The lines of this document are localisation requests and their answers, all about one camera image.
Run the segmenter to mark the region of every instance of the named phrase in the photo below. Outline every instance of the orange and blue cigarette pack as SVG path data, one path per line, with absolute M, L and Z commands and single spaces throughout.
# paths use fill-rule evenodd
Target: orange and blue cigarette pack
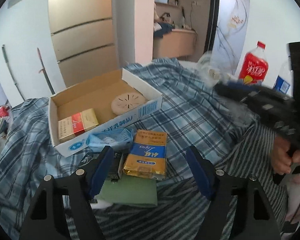
M 166 144 L 167 133 L 138 130 L 124 164 L 124 173 L 148 179 L 164 179 Z

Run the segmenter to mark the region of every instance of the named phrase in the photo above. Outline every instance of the cardboard box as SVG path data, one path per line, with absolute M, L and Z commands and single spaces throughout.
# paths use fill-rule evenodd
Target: cardboard box
M 111 110 L 111 102 L 115 97 L 127 92 L 139 92 L 148 101 L 116 116 Z M 162 93 L 125 69 L 76 84 L 53 95 L 49 100 L 49 130 L 52 145 L 62 156 L 71 156 L 87 147 L 86 140 L 90 133 L 124 128 L 161 109 L 162 98 Z M 99 126 L 60 143 L 58 121 L 89 108 L 93 108 Z

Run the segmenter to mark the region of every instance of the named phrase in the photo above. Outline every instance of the round beige object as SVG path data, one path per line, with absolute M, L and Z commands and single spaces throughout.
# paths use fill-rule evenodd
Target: round beige object
M 146 98 L 140 93 L 125 93 L 112 101 L 111 109 L 116 115 L 120 115 L 144 104 L 146 101 Z

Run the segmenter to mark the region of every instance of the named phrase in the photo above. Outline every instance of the blue gripper pad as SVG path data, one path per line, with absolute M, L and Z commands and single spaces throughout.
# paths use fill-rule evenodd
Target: blue gripper pad
M 108 172 L 111 168 L 114 158 L 113 149 L 110 146 L 105 146 L 98 159 L 99 158 L 101 160 L 98 163 L 96 170 L 91 177 L 91 180 L 88 181 L 88 184 L 90 185 L 90 190 L 88 191 L 90 199 L 93 199 L 95 195 L 98 195 L 100 193 L 103 183 L 108 176 Z
M 208 200 L 212 200 L 218 186 L 214 166 L 210 161 L 203 159 L 194 146 L 190 146 L 186 149 L 186 160 L 199 191 Z

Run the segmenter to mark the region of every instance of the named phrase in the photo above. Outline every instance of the bed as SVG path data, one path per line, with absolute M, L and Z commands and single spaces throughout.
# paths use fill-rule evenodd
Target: bed
M 143 67 L 125 67 L 164 94 L 162 109 L 129 128 L 165 131 L 167 179 L 157 182 L 158 206 L 140 208 L 114 204 L 94 210 L 106 239 L 193 239 L 204 219 L 209 201 L 203 197 L 185 159 L 184 149 L 194 145 L 216 168 L 230 175 L 254 174 L 261 182 L 282 227 L 287 192 L 272 181 L 268 153 L 274 133 L 258 123 L 245 108 L 233 105 L 206 87 L 192 70 L 176 59 L 157 59 Z M 0 158 L 0 224 L 18 239 L 22 221 L 42 178 L 73 173 L 89 151 L 64 158 L 49 135 L 48 99 L 31 99 L 13 109 L 14 121 Z M 222 239 L 230 234 L 236 198 Z M 70 209 L 68 199 L 65 207 Z M 71 213 L 67 223 L 72 239 L 79 239 Z

